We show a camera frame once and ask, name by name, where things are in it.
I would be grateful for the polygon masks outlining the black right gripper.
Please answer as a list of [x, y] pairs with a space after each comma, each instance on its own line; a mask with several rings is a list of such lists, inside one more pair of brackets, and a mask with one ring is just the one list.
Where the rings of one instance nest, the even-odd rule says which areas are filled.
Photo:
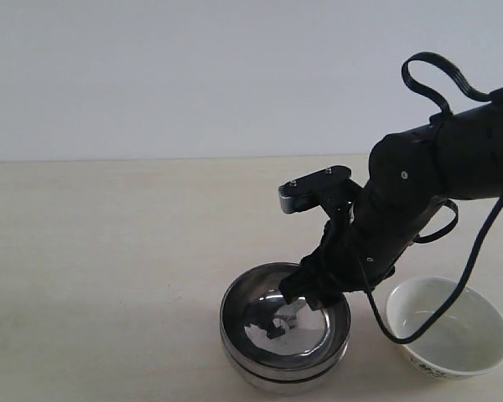
[[443, 235], [421, 235], [443, 206], [440, 196], [391, 200], [374, 186], [365, 186], [348, 210], [328, 221], [317, 249], [281, 279], [278, 290], [284, 301], [290, 305], [303, 297], [312, 311], [318, 311], [339, 305], [345, 292], [376, 287], [393, 274], [410, 245]]

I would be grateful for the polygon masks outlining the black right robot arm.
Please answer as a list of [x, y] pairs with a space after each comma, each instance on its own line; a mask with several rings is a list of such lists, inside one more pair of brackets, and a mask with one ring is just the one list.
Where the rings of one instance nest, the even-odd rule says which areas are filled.
[[503, 96], [454, 116], [392, 133], [372, 149], [366, 184], [332, 166], [279, 189], [287, 214], [321, 207], [329, 219], [319, 246], [279, 285], [286, 302], [330, 307], [346, 292], [394, 273], [423, 228], [450, 200], [503, 194]]

